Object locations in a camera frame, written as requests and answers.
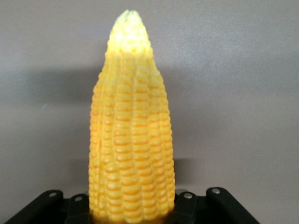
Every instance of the metal screw head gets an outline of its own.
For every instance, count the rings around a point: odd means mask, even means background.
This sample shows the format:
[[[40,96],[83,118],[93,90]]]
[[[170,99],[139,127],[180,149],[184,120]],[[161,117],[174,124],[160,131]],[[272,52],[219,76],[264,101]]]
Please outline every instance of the metal screw head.
[[[191,199],[192,198],[192,194],[190,194],[190,193],[184,193],[184,198]]]
[[[56,196],[56,194],[57,194],[56,192],[52,192],[49,194],[49,197],[54,197],[54,196]]]
[[[219,189],[217,189],[217,188],[213,188],[212,189],[212,192],[214,193],[214,194],[220,194],[220,190]]]
[[[82,197],[81,197],[81,196],[78,196],[78,197],[75,198],[75,201],[76,201],[76,202],[81,201],[81,200],[82,200]]]

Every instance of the black holder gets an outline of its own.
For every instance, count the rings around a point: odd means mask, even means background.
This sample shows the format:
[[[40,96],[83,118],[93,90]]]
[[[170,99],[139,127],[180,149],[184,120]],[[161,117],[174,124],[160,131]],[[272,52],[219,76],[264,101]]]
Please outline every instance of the black holder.
[[[88,196],[63,198],[60,190],[48,190],[4,224],[92,224]],[[206,196],[184,191],[164,224],[260,224],[224,188],[209,188]]]

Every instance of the plastic corn model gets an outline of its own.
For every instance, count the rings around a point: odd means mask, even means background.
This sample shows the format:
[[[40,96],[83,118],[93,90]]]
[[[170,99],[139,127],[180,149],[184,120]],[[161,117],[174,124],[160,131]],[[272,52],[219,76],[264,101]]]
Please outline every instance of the plastic corn model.
[[[121,14],[93,89],[89,207],[94,224],[159,223],[174,207],[165,86],[136,11]]]

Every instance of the yellow corn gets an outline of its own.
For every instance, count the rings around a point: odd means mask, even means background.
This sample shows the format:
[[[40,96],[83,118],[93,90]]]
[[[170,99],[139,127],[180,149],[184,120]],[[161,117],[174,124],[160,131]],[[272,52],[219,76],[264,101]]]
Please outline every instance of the yellow corn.
[[[89,207],[94,224],[146,223],[174,207],[165,86],[136,11],[121,14],[93,89]]]

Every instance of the gray background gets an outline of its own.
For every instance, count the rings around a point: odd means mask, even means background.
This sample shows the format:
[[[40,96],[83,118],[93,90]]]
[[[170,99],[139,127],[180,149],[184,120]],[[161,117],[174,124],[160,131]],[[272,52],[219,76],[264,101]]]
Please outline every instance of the gray background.
[[[177,187],[299,223],[297,0],[2,0],[0,223],[46,190],[87,191],[92,88],[125,9],[164,77]]]

